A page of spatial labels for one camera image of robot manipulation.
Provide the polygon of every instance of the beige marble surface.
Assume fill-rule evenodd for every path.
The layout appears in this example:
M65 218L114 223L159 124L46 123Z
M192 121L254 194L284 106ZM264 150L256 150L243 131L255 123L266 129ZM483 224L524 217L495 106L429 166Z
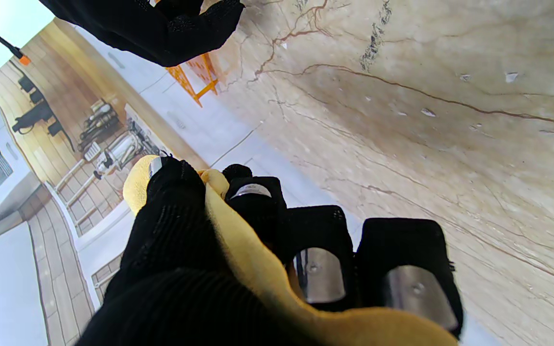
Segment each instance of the beige marble surface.
M220 100L349 211L443 226L468 312L554 346L554 0L244 0Z

